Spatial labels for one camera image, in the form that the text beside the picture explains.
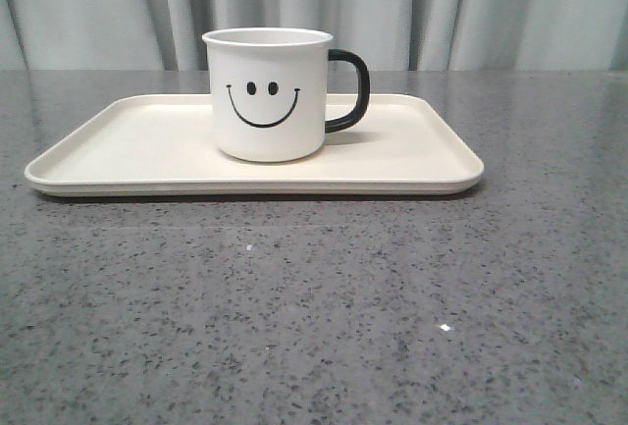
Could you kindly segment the white smiley mug black handle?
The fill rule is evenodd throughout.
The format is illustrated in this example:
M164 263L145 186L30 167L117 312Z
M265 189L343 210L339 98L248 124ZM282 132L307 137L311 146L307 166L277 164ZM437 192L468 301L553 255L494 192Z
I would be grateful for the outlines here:
M370 74L356 54L334 49L331 34L285 27L208 31L210 92L217 145L237 159L262 163L307 157L329 133L356 125L370 100ZM345 115L326 118L328 69L352 65L357 98Z

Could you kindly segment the cream rectangular plastic tray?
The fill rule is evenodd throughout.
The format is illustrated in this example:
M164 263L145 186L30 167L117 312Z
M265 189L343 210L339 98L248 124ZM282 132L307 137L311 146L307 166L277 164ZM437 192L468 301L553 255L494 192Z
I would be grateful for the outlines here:
M61 197L219 194L432 195L462 192L483 161L431 105L375 94L361 122L303 159L237 160L214 138L207 94L113 102L32 160L31 186Z

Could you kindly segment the pale grey pleated curtain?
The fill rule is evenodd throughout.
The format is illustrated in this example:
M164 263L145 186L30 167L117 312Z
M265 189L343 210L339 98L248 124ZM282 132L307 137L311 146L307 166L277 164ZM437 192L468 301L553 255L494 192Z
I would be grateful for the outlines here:
M323 30L374 71L627 67L627 0L1 0L1 66L203 70L229 27Z

